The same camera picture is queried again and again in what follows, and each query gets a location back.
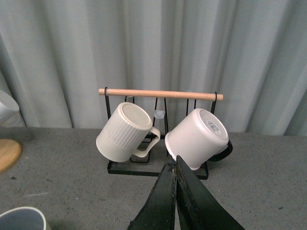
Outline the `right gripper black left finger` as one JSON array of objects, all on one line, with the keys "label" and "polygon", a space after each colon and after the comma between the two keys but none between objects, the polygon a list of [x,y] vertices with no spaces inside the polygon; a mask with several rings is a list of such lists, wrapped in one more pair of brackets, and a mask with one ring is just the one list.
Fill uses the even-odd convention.
[{"label": "right gripper black left finger", "polygon": [[165,164],[129,230],[173,230],[175,227],[177,178],[171,156]]}]

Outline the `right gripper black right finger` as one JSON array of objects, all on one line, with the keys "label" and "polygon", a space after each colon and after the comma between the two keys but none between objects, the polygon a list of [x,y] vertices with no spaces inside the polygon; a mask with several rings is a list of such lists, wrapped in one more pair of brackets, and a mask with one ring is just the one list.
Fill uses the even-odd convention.
[{"label": "right gripper black right finger", "polygon": [[242,230],[184,160],[176,158],[177,208],[182,230]]}]

